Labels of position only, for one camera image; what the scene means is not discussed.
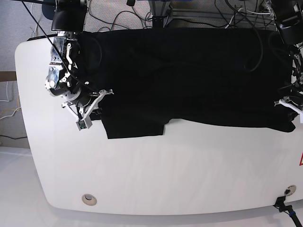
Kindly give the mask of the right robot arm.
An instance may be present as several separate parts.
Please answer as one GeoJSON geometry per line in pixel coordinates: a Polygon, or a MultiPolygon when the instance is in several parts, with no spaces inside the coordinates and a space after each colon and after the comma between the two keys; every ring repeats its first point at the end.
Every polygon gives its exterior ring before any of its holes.
{"type": "Polygon", "coordinates": [[[112,86],[97,79],[103,57],[100,41],[84,31],[88,11],[85,0],[56,0],[51,30],[51,61],[45,88],[51,96],[64,99],[62,108],[76,119],[80,130],[88,129],[98,119],[99,103],[113,94],[112,86]]]}

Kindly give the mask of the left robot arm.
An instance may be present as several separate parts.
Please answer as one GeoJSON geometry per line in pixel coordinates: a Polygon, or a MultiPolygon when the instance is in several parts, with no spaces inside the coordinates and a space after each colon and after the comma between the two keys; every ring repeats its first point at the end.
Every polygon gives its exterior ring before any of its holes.
{"type": "Polygon", "coordinates": [[[297,48],[298,53],[290,51],[293,58],[294,81],[287,85],[291,94],[276,102],[290,108],[303,122],[303,2],[301,0],[267,0],[267,9],[272,16],[282,41],[287,46],[297,48]]]}

